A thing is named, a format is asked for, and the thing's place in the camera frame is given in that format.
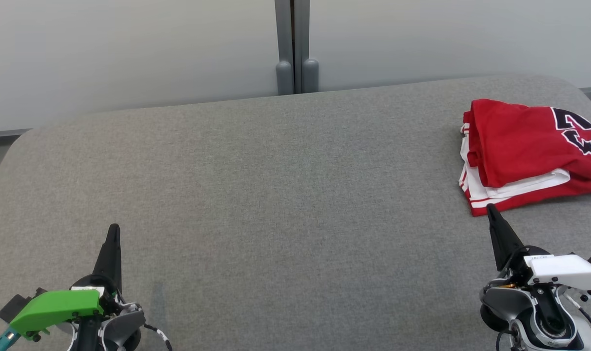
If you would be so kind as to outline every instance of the gray cushioned table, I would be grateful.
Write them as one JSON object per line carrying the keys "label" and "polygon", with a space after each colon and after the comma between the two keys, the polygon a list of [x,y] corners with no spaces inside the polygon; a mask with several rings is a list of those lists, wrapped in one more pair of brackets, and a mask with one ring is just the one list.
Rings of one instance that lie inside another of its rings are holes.
{"label": "gray cushioned table", "polygon": [[[488,222],[457,184],[462,113],[476,98],[591,121],[574,86],[512,75],[32,130],[0,167],[0,308],[90,273],[117,222],[124,295],[177,350],[494,350],[478,312],[496,274]],[[504,214],[527,244],[591,254],[591,195]],[[140,350],[164,349],[142,335]],[[54,329],[16,348],[68,342]]]}

